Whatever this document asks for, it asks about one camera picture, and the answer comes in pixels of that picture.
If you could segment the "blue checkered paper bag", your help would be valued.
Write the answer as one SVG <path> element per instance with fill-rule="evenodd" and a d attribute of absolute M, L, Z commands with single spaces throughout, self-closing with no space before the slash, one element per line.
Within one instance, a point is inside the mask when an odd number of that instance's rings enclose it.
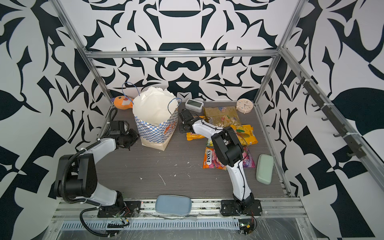
<path fill-rule="evenodd" d="M 182 99 L 168 90 L 149 87 L 133 99 L 133 115 L 143 146 L 165 151 L 178 124 Z"/>

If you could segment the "green Fox's candy bag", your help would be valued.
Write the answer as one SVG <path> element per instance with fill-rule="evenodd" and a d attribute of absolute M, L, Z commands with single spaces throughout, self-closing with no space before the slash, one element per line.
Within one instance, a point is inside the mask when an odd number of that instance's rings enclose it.
<path fill-rule="evenodd" d="M 208 141 L 207 141 L 206 147 L 207 147 L 207 148 L 211 148 L 211 149 L 214 148 L 214 145 L 213 145 L 212 140 L 208 140 Z"/>

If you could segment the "gold snack bag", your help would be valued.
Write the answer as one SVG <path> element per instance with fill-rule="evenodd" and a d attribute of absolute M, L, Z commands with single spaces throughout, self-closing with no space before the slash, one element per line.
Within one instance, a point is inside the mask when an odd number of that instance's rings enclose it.
<path fill-rule="evenodd" d="M 217 127 L 241 126 L 236 107 L 204 107 L 204 114 L 210 124 Z"/>

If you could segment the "orange Fox's fruits candy bag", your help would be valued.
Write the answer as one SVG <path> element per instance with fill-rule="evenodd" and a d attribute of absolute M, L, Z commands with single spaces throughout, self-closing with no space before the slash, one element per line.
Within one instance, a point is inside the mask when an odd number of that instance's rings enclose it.
<path fill-rule="evenodd" d="M 225 171 L 227 170 L 226 166 L 224 166 L 219 161 L 215 150 L 211 148 L 205 149 L 203 169 L 219 169 L 219 170 L 225 170 Z"/>

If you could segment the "yellow orange candy bag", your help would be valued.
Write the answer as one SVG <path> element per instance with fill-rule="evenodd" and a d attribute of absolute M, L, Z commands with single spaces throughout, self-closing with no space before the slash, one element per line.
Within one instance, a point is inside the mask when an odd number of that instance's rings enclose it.
<path fill-rule="evenodd" d="M 258 143 L 256 136 L 254 135 L 254 128 L 251 125 L 235 126 L 231 125 L 231 128 L 235 131 L 242 146 L 250 146 Z"/>

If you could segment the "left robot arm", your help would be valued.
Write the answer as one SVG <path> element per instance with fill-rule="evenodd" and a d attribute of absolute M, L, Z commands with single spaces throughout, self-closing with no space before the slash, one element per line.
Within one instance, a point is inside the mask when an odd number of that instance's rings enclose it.
<path fill-rule="evenodd" d="M 116 121 L 118 109 L 109 111 L 107 127 L 97 141 L 73 155 L 59 159 L 54 193 L 68 204 L 90 203 L 100 207 L 123 208 L 122 194 L 99 183 L 96 163 L 121 148 L 130 150 L 139 134 L 127 121 Z"/>

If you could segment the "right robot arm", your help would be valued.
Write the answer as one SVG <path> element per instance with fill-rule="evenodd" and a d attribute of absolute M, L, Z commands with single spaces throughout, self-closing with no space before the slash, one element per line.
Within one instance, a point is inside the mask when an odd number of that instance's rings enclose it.
<path fill-rule="evenodd" d="M 199 134 L 211 140 L 216 156 L 226 166 L 233 186 L 233 196 L 239 211 L 244 211 L 254 203 L 254 195 L 244 173 L 244 148 L 231 127 L 220 128 L 209 124 L 200 117 L 183 109 L 179 113 L 182 127 L 187 133 Z"/>

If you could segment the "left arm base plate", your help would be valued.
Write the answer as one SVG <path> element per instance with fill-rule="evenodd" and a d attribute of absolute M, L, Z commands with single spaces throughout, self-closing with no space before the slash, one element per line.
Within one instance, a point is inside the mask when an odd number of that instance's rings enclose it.
<path fill-rule="evenodd" d="M 99 209 L 98 218 L 130 218 L 140 213 L 141 201 L 124 201 L 122 206 L 108 206 Z"/>

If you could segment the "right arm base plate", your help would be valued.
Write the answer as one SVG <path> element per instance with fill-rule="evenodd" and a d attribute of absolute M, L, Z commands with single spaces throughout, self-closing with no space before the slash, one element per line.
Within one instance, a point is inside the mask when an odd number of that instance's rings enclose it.
<path fill-rule="evenodd" d="M 221 200 L 221 215 L 225 217 L 231 216 L 261 216 L 263 212 L 261 202 L 253 200 L 248 203 L 240 203 L 235 200 Z"/>

